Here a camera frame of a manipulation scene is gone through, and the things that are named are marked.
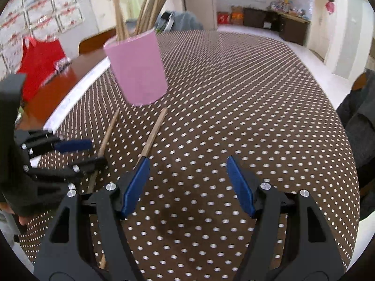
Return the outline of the person's left hand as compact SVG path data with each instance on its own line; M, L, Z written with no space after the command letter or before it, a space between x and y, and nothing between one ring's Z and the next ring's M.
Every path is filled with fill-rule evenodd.
M0 210L7 212L8 214L15 214L14 210L10 207L10 205L7 202L0 202ZM32 219L31 217L22 217L20 215L17 215L19 218L19 223L21 225L26 225L30 222Z

